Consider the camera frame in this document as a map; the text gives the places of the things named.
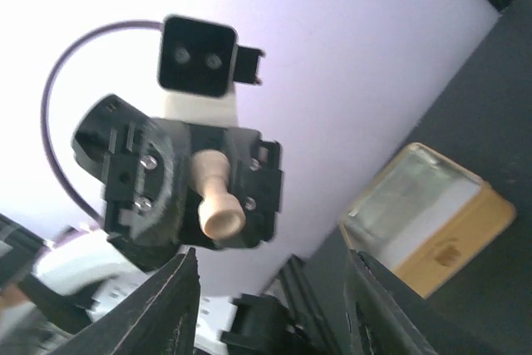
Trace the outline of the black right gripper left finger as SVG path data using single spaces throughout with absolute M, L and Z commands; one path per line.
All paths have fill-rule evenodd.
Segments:
M 189 249 L 51 354 L 192 354 L 199 301 L 198 263 Z

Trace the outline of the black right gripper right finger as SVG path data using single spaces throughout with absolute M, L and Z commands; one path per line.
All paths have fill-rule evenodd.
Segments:
M 447 336 L 420 327 L 385 289 L 363 254 L 347 252 L 344 284 L 352 354 L 447 354 Z

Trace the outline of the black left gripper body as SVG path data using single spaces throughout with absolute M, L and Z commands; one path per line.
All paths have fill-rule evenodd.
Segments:
M 282 148 L 259 131 L 152 118 L 109 95 L 82 117 L 71 146 L 104 186 L 109 243 L 139 269 L 162 267 L 181 245 L 252 249 L 274 236 Z M 210 150 L 227 158 L 228 192 L 244 212 L 243 228 L 227 239 L 210 238 L 198 214 L 194 157 Z

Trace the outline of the light wooden pawn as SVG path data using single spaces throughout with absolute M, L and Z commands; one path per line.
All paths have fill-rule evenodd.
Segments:
M 235 236 L 245 225 L 237 198 L 228 192 L 230 163 L 217 150 L 202 150 L 192 156 L 191 187 L 202 197 L 199 226 L 212 240 Z

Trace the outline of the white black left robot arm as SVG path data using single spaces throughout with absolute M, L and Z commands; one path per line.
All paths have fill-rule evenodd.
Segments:
M 274 297 L 200 293 L 195 251 L 274 235 L 281 145 L 259 131 L 152 118 L 97 102 L 72 139 L 103 185 L 99 226 L 46 242 L 1 220 L 1 285 L 29 312 L 4 354 L 282 354 L 293 334 Z

